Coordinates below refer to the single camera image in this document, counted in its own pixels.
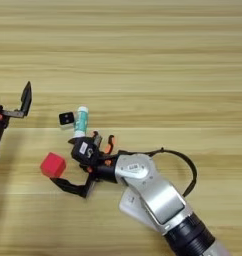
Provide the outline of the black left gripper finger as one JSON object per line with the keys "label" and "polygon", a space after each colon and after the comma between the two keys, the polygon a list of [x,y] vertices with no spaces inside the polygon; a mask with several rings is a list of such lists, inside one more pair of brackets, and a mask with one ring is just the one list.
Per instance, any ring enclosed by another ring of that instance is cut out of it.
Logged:
{"label": "black left gripper finger", "polygon": [[23,90],[23,93],[21,95],[20,109],[14,110],[14,111],[3,110],[2,114],[8,117],[13,117],[13,118],[24,118],[29,113],[31,103],[32,103],[32,87],[31,87],[31,83],[27,82]]}

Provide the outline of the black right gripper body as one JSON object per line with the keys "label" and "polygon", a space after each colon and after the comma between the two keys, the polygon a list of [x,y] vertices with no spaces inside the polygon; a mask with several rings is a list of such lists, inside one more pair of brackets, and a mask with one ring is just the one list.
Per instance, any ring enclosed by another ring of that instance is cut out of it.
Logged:
{"label": "black right gripper body", "polygon": [[79,166],[89,174],[93,181],[108,181],[116,183],[115,167],[118,156],[100,157],[94,165],[80,163]]}

